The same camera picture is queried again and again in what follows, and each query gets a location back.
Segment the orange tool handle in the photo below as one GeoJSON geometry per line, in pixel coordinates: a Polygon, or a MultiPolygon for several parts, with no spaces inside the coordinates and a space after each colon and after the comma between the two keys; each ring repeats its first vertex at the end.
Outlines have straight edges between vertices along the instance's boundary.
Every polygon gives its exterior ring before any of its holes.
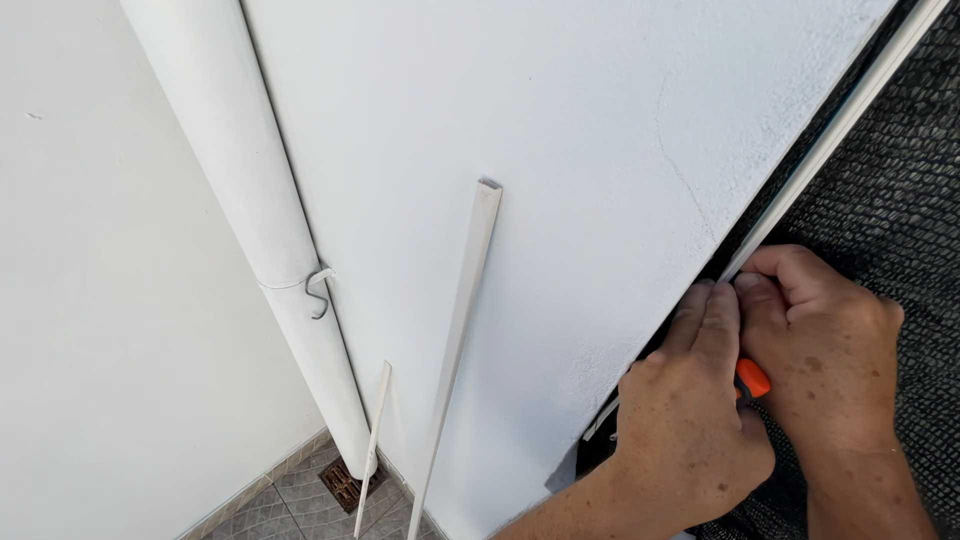
{"type": "Polygon", "coordinates": [[[736,362],[733,387],[736,389],[736,406],[746,406],[770,391],[770,380],[753,360],[740,358],[736,362]]]}

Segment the fingernail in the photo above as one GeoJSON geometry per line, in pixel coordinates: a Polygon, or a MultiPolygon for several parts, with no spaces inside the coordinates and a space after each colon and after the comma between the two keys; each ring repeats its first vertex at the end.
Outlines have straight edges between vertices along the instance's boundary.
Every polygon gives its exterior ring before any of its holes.
{"type": "Polygon", "coordinates": [[[760,283],[760,275],[754,272],[743,272],[733,280],[733,288],[736,292],[746,292],[747,289],[760,283]]]}

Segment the left hand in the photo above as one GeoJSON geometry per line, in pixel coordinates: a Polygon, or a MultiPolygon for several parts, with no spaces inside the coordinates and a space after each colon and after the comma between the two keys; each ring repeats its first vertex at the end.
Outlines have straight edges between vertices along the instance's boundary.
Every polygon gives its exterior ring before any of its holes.
{"type": "Polygon", "coordinates": [[[773,472],[755,411],[736,408],[740,312],[729,283],[687,290],[663,345],[620,380],[610,467],[625,500],[673,531],[716,519],[773,472]]]}

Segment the tiled floor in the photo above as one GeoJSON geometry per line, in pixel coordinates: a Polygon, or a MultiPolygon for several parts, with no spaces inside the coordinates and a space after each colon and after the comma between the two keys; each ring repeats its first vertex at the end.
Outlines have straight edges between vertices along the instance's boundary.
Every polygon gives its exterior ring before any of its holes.
{"type": "MultiPolygon", "coordinates": [[[[213,529],[204,540],[347,540],[356,513],[347,515],[317,476],[338,456],[331,440],[303,463],[213,529]]],[[[387,478],[367,498],[363,540],[403,540],[413,505],[395,479],[387,478]]],[[[420,540],[439,540],[420,522],[420,540]]]]}

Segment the forearm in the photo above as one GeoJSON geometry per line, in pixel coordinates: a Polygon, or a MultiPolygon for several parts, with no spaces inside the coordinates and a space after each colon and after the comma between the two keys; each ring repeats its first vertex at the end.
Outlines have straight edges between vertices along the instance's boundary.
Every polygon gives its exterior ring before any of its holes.
{"type": "Polygon", "coordinates": [[[811,540],[936,539],[910,469],[893,438],[890,450],[803,453],[811,540]]]}
{"type": "Polygon", "coordinates": [[[653,504],[623,497],[622,475],[609,461],[513,521],[491,540],[665,540],[680,532],[653,504]]]}

